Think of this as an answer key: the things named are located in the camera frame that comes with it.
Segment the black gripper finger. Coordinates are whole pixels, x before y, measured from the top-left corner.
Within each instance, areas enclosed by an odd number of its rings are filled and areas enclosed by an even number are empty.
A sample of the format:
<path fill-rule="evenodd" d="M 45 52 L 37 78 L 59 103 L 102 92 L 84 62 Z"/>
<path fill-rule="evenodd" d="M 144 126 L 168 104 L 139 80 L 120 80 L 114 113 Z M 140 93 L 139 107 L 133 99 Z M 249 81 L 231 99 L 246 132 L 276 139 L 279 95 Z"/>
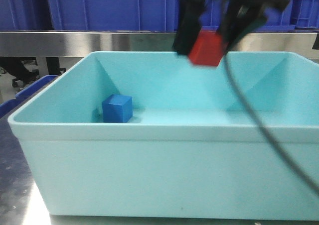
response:
<path fill-rule="evenodd" d="M 179 0 L 178 26 L 172 48 L 178 55 L 190 54 L 202 28 L 205 0 Z"/>
<path fill-rule="evenodd" d="M 264 26 L 268 6 L 266 0 L 221 0 L 217 33 L 221 36 L 222 51 L 230 51 L 247 34 Z"/>

